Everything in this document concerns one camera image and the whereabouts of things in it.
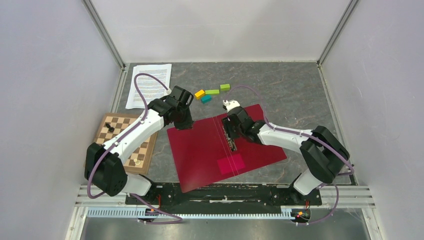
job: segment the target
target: black mounting bracket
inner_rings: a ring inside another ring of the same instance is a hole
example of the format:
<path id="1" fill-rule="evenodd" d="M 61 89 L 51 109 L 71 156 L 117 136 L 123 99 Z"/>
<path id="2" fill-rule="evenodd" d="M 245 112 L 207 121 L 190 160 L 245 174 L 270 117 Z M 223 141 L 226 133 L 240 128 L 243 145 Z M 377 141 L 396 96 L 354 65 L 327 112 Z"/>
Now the black mounting bracket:
<path id="1" fill-rule="evenodd" d="M 194 123 L 190 112 L 193 98 L 191 92 L 175 86 L 169 95 L 152 100 L 147 108 L 158 112 L 165 126 L 174 123 L 178 130 L 191 129 Z"/>
<path id="2" fill-rule="evenodd" d="M 317 126 L 312 130 L 312 135 L 330 145 L 344 159 L 349 159 L 349 152 L 326 127 Z M 300 152 L 311 174 L 321 182 L 331 184 L 340 173 L 345 163 L 330 150 L 325 147 L 320 149 L 321 147 L 321 144 L 309 138 L 302 142 Z"/>
<path id="3" fill-rule="evenodd" d="M 95 142 L 87 148 L 84 170 L 85 179 L 89 179 L 94 165 L 105 151 L 103 146 Z M 128 175 L 125 173 L 121 159 L 119 159 L 117 154 L 108 152 L 94 173 L 92 183 L 107 195 L 113 197 L 121 192 L 125 184 L 127 184 L 127 180 Z"/>
<path id="4" fill-rule="evenodd" d="M 157 182 L 143 198 L 173 214 L 280 214 L 281 206 L 322 205 L 320 191 L 294 200 L 293 190 L 281 184 L 214 183 L 182 193 L 179 183 Z M 127 205 L 142 205 L 127 196 Z"/>

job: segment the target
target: cyan block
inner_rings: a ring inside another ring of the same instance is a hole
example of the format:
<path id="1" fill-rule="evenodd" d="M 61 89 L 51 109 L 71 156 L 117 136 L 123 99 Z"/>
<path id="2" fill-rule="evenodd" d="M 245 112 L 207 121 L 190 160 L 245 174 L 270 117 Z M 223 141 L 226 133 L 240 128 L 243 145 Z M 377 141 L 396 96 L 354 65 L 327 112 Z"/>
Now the cyan block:
<path id="1" fill-rule="evenodd" d="M 210 100 L 212 100 L 212 97 L 210 95 L 206 95 L 206 96 L 200 98 L 200 101 L 204 104 L 209 102 Z"/>

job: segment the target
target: wooden block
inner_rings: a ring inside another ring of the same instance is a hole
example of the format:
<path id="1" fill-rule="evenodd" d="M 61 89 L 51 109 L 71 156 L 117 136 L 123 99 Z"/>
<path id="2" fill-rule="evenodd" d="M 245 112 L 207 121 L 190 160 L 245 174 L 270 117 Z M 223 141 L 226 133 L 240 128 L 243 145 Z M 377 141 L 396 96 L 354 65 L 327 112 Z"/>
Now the wooden block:
<path id="1" fill-rule="evenodd" d="M 230 85 L 229 84 L 221 84 L 221 85 L 219 85 L 219 87 L 221 88 L 221 91 L 228 91 L 228 90 L 230 90 Z"/>
<path id="2" fill-rule="evenodd" d="M 203 96 L 205 96 L 206 95 L 206 92 L 202 89 L 202 90 L 200 90 L 200 91 L 198 91 L 198 92 L 196 92 L 195 94 L 194 94 L 194 97 L 197 99 L 197 100 L 199 100 L 199 99 L 201 99 Z"/>
<path id="3" fill-rule="evenodd" d="M 219 89 L 206 90 L 205 93 L 206 95 L 217 95 L 217 94 L 220 94 L 220 90 Z"/>
<path id="4" fill-rule="evenodd" d="M 205 104 L 205 103 L 209 102 L 210 100 L 212 100 L 212 97 L 210 95 L 206 95 L 206 96 L 202 97 L 200 100 L 201 100 L 202 103 Z"/>

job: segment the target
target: green block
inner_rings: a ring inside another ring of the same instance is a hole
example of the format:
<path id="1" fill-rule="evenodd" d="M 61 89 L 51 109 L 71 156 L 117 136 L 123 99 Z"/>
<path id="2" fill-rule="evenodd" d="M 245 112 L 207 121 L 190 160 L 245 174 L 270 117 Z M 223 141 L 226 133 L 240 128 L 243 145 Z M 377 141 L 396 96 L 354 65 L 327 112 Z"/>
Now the green block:
<path id="1" fill-rule="evenodd" d="M 228 90 L 230 90 L 230 85 L 229 84 L 221 84 L 220 88 L 221 88 L 221 91 L 228 91 Z"/>
<path id="2" fill-rule="evenodd" d="M 220 94 L 220 91 L 218 89 L 206 90 L 204 92 L 206 93 L 206 95 L 217 95 L 217 94 Z"/>

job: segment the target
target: pink square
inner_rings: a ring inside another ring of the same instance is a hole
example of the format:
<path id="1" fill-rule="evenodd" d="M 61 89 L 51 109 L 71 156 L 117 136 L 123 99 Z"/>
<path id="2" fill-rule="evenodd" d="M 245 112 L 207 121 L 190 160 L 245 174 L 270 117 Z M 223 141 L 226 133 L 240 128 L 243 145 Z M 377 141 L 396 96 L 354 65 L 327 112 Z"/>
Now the pink square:
<path id="1" fill-rule="evenodd" d="M 217 163 L 222 175 L 228 173 L 238 175 L 239 173 L 237 171 L 246 167 L 245 162 L 243 161 L 242 156 L 240 154 L 234 154 L 228 157 L 221 158 L 217 160 Z"/>

